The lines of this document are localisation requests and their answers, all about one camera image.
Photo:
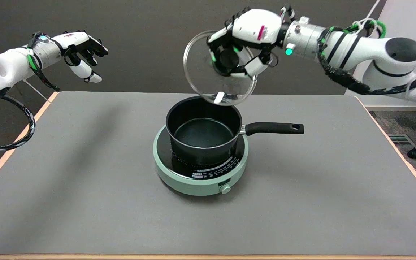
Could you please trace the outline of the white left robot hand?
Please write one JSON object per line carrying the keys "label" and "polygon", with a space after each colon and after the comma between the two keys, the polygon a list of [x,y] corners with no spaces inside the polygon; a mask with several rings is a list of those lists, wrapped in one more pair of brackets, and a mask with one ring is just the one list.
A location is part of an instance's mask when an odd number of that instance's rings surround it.
{"label": "white left robot hand", "polygon": [[66,33],[60,39],[65,48],[64,61],[71,71],[86,83],[101,82],[102,77],[92,68],[98,65],[96,56],[104,57],[109,54],[102,41],[85,31]]}

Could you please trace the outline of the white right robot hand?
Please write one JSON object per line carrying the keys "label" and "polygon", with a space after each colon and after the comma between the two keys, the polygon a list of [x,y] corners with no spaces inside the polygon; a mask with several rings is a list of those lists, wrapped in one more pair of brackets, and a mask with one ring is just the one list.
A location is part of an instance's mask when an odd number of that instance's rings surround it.
{"label": "white right robot hand", "polygon": [[290,22],[287,8],[280,15],[246,8],[206,40],[215,71],[224,77],[253,78],[270,67],[272,50],[283,48]]}

